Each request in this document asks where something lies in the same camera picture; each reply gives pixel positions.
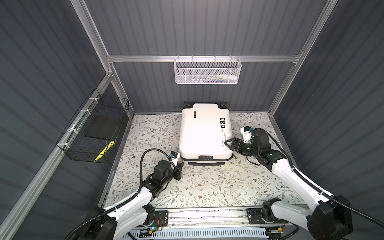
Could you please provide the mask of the black carry-on suitcase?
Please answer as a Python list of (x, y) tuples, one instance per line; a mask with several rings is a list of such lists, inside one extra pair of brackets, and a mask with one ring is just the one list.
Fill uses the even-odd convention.
[(233, 151), (226, 141), (233, 138), (226, 102), (185, 102), (182, 109), (179, 151), (190, 166), (223, 166)]

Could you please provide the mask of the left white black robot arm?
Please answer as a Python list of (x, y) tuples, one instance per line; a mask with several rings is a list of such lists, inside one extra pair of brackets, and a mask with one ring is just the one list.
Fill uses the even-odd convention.
[[(161, 160), (154, 172), (144, 179), (144, 158), (149, 152), (160, 152), (166, 159)], [(163, 150), (151, 148), (142, 154), (139, 163), (138, 189), (104, 209), (94, 208), (94, 216), (89, 216), (75, 227), (65, 237), (66, 240), (117, 240), (134, 227), (144, 224), (148, 218), (154, 217), (155, 208), (150, 202), (165, 190), (172, 179), (179, 179), (183, 163), (178, 163), (181, 154), (172, 151), (170, 154)]]

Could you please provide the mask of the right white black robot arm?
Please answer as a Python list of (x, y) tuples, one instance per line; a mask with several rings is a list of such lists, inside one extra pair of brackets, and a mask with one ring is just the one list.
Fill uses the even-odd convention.
[(247, 158), (256, 158), (258, 166), (264, 166), (285, 181), (308, 206), (305, 209), (272, 198), (263, 202), (259, 214), (265, 223), (284, 220), (307, 230), (316, 240), (343, 240), (353, 232), (352, 214), (383, 227), (383, 222), (351, 207), (345, 197), (334, 196), (304, 175), (281, 146), (272, 149), (270, 142), (276, 139), (266, 130), (246, 126), (241, 132), (242, 139), (225, 140), (225, 146)]

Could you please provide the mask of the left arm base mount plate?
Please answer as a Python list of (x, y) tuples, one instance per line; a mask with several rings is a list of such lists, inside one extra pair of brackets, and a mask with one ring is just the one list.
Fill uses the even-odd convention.
[(167, 227), (169, 220), (169, 211), (155, 210), (149, 212), (143, 226), (145, 227)]

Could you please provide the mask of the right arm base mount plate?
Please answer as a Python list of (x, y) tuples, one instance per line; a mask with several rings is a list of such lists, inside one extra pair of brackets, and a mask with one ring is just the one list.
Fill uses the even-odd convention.
[(283, 224), (287, 221), (276, 218), (267, 207), (247, 208), (247, 217), (250, 224)]

